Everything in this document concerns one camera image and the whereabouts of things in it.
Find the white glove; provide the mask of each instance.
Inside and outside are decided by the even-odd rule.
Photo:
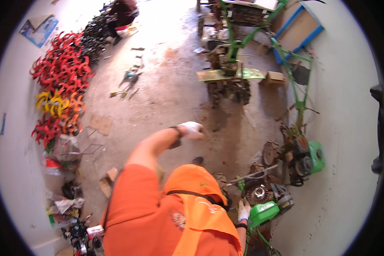
[[[184,126],[186,129],[186,133],[184,134],[185,137],[190,139],[202,139],[204,137],[203,128],[204,126],[197,123],[197,122],[185,122],[178,126]]]
[[[241,199],[239,201],[239,205],[237,207],[237,220],[240,222],[242,220],[248,220],[250,215],[250,204],[245,199]]]

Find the seated person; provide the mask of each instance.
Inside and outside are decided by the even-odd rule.
[[[115,0],[113,7],[107,12],[109,15],[115,15],[117,19],[107,24],[112,37],[115,38],[113,45],[116,45],[122,37],[120,37],[115,28],[126,26],[131,24],[134,19],[138,16],[139,11],[135,5],[134,0]]]

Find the black wristband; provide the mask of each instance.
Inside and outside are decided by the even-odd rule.
[[[173,149],[173,148],[175,148],[175,147],[179,147],[180,146],[180,138],[182,138],[182,132],[179,130],[179,128],[178,127],[176,127],[176,126],[171,126],[171,127],[169,127],[168,129],[170,129],[170,128],[174,128],[175,130],[177,130],[178,131],[178,139],[174,142],[174,144],[172,144],[168,149]]]
[[[235,228],[240,228],[240,227],[246,228],[246,230],[247,230],[247,225],[245,223],[235,224]]]
[[[168,129],[170,129],[170,128],[174,128],[175,130],[178,131],[178,139],[183,137],[182,132],[179,130],[179,128],[177,126],[171,126]]]

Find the concrete floor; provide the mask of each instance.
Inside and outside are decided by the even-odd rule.
[[[166,171],[165,179],[178,166],[189,163],[195,156],[203,156],[204,164],[211,173],[223,172],[228,180],[236,175],[246,175],[248,163],[268,140],[281,142],[279,123],[274,118],[286,110],[286,92],[283,88],[267,89],[251,80],[251,99],[241,106],[227,99],[221,100],[220,108],[212,110],[206,85],[198,82],[195,72],[209,67],[205,56],[195,54],[200,46],[197,36],[196,1],[147,1],[141,3],[140,16],[136,19],[139,32],[126,35],[116,46],[109,45],[103,53],[112,55],[101,58],[95,68],[84,98],[87,113],[82,118],[84,131],[78,136],[85,149],[90,143],[105,145],[93,155],[85,155],[81,163],[81,186],[86,199],[84,214],[93,212],[92,224],[101,218],[107,203],[98,180],[112,167],[122,169],[130,152],[148,135],[160,129],[186,121],[196,121],[205,126],[206,137],[201,141],[182,139],[182,146],[168,150],[159,159]],[[131,48],[145,48],[133,51]],[[280,71],[272,54],[252,41],[240,53],[259,57],[240,56],[247,68]],[[110,98],[117,91],[124,73],[138,64],[135,55],[143,54],[145,67],[130,95],[139,88],[132,99],[128,96]],[[252,127],[244,111],[252,117]],[[87,128],[91,115],[112,120],[109,136]]]

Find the orange vest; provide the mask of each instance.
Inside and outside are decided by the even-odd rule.
[[[227,205],[227,199],[220,191],[216,179],[203,167],[193,164],[175,169],[165,184],[164,191],[184,190],[201,195],[218,195]],[[186,227],[175,248],[173,256],[194,256],[203,231],[216,230],[234,237],[238,255],[242,256],[239,235],[225,209],[210,203],[203,197],[178,194],[183,200]]]

